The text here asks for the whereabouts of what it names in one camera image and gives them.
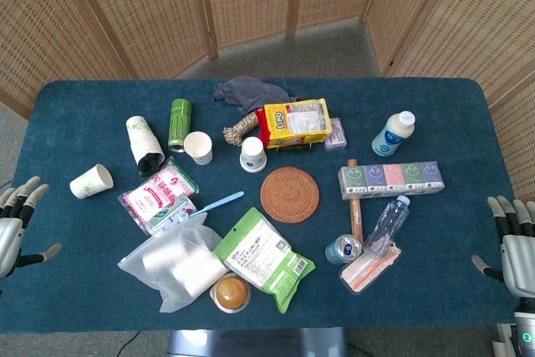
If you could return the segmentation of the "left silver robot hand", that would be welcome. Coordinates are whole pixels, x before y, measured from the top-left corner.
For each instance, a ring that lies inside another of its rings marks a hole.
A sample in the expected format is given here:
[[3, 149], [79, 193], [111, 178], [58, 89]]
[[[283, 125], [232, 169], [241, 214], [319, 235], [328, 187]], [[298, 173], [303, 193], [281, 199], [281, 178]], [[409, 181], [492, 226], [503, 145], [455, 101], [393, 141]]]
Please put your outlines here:
[[8, 188], [1, 195], [1, 279], [16, 269], [44, 263], [62, 249], [61, 243], [53, 244], [41, 253], [23, 255], [22, 245], [28, 224], [38, 201], [48, 192], [49, 185], [41, 184], [39, 176], [31, 177], [17, 188]]

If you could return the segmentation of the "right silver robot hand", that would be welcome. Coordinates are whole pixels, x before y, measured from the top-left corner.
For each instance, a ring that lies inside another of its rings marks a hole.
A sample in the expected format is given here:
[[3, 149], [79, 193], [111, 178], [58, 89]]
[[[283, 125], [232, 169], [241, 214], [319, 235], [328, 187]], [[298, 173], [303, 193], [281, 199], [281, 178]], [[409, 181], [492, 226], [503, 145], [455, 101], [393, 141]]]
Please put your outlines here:
[[471, 261], [480, 273], [503, 283], [519, 299], [518, 314], [534, 314], [534, 202], [490, 196], [487, 204], [496, 224], [502, 266], [494, 268], [477, 255]]

